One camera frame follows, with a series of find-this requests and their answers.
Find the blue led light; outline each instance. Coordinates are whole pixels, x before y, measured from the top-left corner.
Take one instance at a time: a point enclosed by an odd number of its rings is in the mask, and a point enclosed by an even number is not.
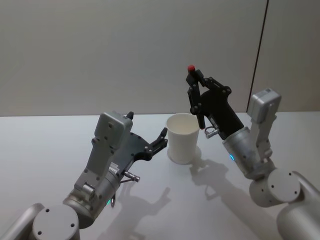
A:
[[[230,158],[231,158],[232,161],[235,161],[235,158],[234,158],[234,156],[232,154],[230,154]]]

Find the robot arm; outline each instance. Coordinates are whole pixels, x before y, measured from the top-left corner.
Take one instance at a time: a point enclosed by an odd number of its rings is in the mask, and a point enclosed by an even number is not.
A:
[[[116,112],[99,117],[87,165],[62,205],[29,207],[0,237],[0,240],[79,240],[80,229],[91,226],[109,200],[114,206],[121,183],[138,182],[129,172],[137,160],[149,161],[167,146],[164,128],[148,143],[131,132],[134,113]]]
[[[186,78],[190,88],[190,112],[197,115],[199,127],[205,128],[204,116],[213,131],[205,129],[207,138],[219,134],[230,158],[243,175],[252,180],[249,192],[260,207],[283,203],[286,206],[277,217],[277,227],[285,240],[316,240],[320,238],[319,191],[297,172],[276,168],[272,160],[269,133],[281,96],[267,88],[251,97],[247,114],[251,129],[244,127],[228,104],[231,89],[212,77],[204,78],[200,70],[188,67]],[[200,95],[199,85],[208,88]]]

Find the table surface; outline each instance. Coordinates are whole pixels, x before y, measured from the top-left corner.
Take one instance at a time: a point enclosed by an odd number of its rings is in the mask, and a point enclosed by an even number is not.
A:
[[[132,132],[147,141],[160,133],[170,114],[135,115]],[[245,125],[250,118],[239,113]],[[0,233],[34,203],[58,205],[83,171],[99,116],[0,118]],[[320,189],[320,112],[280,112],[270,134],[272,159],[297,170]],[[218,136],[200,132],[200,156],[177,165],[167,149],[130,171],[139,183],[117,191],[82,240],[278,240],[277,213],[284,205],[256,206],[250,181],[229,159]]]

